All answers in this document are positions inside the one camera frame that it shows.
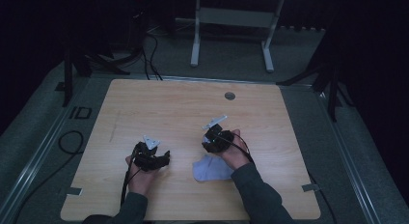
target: gray carpet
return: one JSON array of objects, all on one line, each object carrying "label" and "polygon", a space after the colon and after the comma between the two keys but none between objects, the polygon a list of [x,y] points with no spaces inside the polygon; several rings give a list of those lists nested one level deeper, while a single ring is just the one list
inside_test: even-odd
[{"label": "gray carpet", "polygon": [[[207,28],[209,31],[204,30],[200,63],[196,68],[191,68],[189,64],[193,44],[191,26],[181,29],[172,37],[161,36],[160,29],[151,31],[159,43],[153,63],[161,75],[165,78],[177,76],[274,83],[304,70],[323,35],[315,31],[278,30],[271,47],[275,71],[268,73],[264,69],[259,45],[258,35],[262,33],[261,30],[249,35],[249,40],[229,35],[226,40],[221,41],[222,37],[211,30],[213,27]],[[148,38],[147,54],[151,54],[153,48],[154,41]],[[121,57],[123,54],[116,53],[116,56]],[[63,94],[54,91],[57,83],[63,80],[62,66],[48,74],[21,114],[1,136],[2,203],[13,192],[20,172],[44,139],[50,139],[50,149],[28,192],[69,158],[69,155],[64,154],[58,147],[57,140],[63,133],[70,130],[81,131],[85,137],[85,146],[112,78],[145,77],[142,61],[123,69],[132,72],[131,75],[117,76],[95,68],[91,78],[75,76],[76,97],[67,108],[61,107]],[[345,170],[339,140],[322,109],[321,99],[308,87],[299,86],[311,84],[313,81],[314,76],[306,78],[298,85],[282,88],[306,166],[320,185],[338,223],[368,223],[357,199],[356,188]],[[372,223],[405,223],[409,220],[409,211],[383,165],[365,125],[353,107],[348,107],[343,101],[341,104],[342,107],[337,107],[337,127],[341,130],[343,140],[377,212],[378,220]],[[91,117],[70,118],[73,107],[92,108]],[[47,137],[48,130],[55,126],[54,121],[59,118],[62,120],[61,127],[56,129],[55,136]],[[70,134],[62,142],[63,146],[74,151],[79,144],[79,137]],[[61,220],[59,213],[80,158],[80,155],[74,157],[70,164],[34,193],[21,211],[18,223],[66,223]],[[316,197],[321,208],[321,217],[317,220],[297,222],[333,223],[328,204],[321,194],[316,193]]]}]

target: metal stand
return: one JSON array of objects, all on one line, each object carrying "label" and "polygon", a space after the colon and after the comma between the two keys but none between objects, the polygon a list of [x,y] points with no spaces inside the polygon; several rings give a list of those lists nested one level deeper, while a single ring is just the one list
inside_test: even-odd
[{"label": "metal stand", "polygon": [[195,39],[193,40],[192,58],[190,65],[196,67],[199,64],[199,52],[201,47],[200,24],[213,23],[224,25],[236,25],[247,27],[269,28],[269,34],[265,41],[261,42],[261,50],[264,56],[267,71],[274,70],[270,54],[270,44],[277,27],[280,12],[284,0],[279,0],[275,13],[249,12],[227,9],[215,9],[201,7],[201,0],[196,0]]},{"label": "metal stand", "polygon": [[291,77],[286,81],[277,82],[276,85],[290,86],[293,83],[306,78],[314,73],[318,73],[318,77],[313,83],[313,90],[322,93],[330,84],[330,94],[328,98],[328,113],[333,122],[336,122],[335,106],[337,103],[337,89],[340,78],[341,60],[337,56],[333,56],[330,63],[321,64],[312,70],[305,70],[304,72]]},{"label": "metal stand", "polygon": [[116,66],[114,66],[112,63],[107,62],[103,58],[101,58],[99,55],[93,53],[92,51],[88,50],[87,48],[84,47],[79,47],[78,45],[74,45],[71,43],[65,44],[66,50],[64,53],[64,92],[65,92],[65,97],[64,97],[64,103],[63,107],[66,107],[69,104],[69,101],[72,98],[72,65],[75,65],[75,68],[77,69],[78,73],[81,76],[90,76],[92,71],[90,67],[88,66],[88,59],[85,57],[87,56],[88,58],[92,59],[96,63],[102,65],[106,69],[112,71],[115,74],[121,74],[121,75],[130,75],[130,72],[123,71]]}]

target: wooden table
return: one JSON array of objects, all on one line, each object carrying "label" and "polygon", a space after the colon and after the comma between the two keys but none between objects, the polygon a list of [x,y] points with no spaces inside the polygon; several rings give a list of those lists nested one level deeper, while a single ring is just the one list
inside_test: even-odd
[{"label": "wooden table", "polygon": [[[225,98],[235,94],[234,100]],[[146,220],[245,220],[248,215],[232,180],[197,182],[192,163],[211,118],[227,115],[223,129],[239,128],[263,179],[283,197],[295,219],[317,219],[320,210],[280,89],[275,85],[113,80],[61,211],[64,220],[120,209],[125,157],[143,135],[159,139],[157,155],[171,151],[149,195]]]}]

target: dark background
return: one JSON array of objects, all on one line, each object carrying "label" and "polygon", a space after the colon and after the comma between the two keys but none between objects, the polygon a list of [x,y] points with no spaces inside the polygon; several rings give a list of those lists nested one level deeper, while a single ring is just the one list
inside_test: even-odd
[{"label": "dark background", "polygon": [[[215,6],[220,1],[203,0]],[[274,9],[264,0],[254,2],[261,10]],[[406,203],[408,4],[409,0],[286,0],[280,19],[281,26],[296,30],[327,30],[314,58],[322,59],[328,51],[341,57],[341,81]],[[150,17],[172,33],[175,17],[193,18],[194,5],[195,0],[150,0]],[[253,9],[245,0],[223,0],[223,5]],[[79,42],[106,56],[113,46],[129,47],[121,37],[129,30],[132,6],[128,0],[0,0],[0,133],[45,75],[63,61],[67,44]]]}]

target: person's left hand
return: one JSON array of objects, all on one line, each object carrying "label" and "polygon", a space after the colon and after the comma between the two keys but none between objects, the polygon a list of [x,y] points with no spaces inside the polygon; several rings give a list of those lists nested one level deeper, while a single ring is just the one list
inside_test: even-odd
[{"label": "person's left hand", "polygon": [[157,172],[159,169],[150,170],[145,172],[144,170],[140,170],[138,166],[136,166],[130,160],[130,156],[126,159],[126,163],[129,165],[131,163],[130,171],[129,171],[129,178],[136,175],[132,178],[132,180],[128,184],[129,192],[139,193],[146,196],[150,190],[150,186],[153,183],[154,179],[156,178]]}]

